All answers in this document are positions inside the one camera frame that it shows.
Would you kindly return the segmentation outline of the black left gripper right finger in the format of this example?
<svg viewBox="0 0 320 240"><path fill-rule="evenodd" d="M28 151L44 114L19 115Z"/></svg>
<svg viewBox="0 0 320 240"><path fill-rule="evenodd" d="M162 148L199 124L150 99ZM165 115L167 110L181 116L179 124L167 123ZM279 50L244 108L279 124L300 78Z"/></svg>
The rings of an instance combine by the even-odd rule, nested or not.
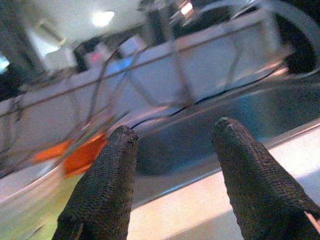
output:
<svg viewBox="0 0 320 240"><path fill-rule="evenodd" d="M212 145L245 240L319 239L319 206L241 122L220 118Z"/></svg>

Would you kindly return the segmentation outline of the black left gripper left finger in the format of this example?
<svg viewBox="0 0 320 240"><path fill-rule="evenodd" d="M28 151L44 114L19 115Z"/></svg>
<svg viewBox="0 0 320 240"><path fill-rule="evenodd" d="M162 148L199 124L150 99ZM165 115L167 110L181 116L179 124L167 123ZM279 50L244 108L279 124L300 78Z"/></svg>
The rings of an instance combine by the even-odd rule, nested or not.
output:
<svg viewBox="0 0 320 240"><path fill-rule="evenodd" d="M54 240L125 240L137 165L138 136L121 125L75 185L57 219Z"/></svg>

